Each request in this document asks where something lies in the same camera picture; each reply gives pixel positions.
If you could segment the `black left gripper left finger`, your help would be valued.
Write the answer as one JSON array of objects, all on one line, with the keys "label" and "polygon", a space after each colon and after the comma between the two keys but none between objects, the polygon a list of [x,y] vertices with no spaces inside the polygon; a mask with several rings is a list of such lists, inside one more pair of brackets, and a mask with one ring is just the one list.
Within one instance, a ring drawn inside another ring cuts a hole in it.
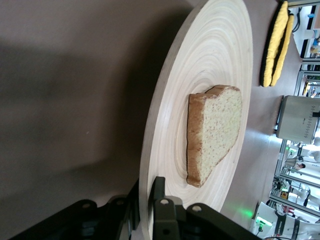
[{"label": "black left gripper left finger", "polygon": [[116,195],[98,207],[89,199],[60,210],[12,240],[130,240],[140,222],[139,181],[129,194]]}]

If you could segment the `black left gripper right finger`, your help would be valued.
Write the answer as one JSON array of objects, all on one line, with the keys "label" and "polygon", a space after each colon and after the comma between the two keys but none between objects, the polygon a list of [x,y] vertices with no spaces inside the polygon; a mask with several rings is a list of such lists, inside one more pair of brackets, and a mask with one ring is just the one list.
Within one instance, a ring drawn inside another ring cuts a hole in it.
[{"label": "black left gripper right finger", "polygon": [[188,208],[165,195],[166,179],[151,188],[153,240],[254,240],[255,235],[204,203]]}]

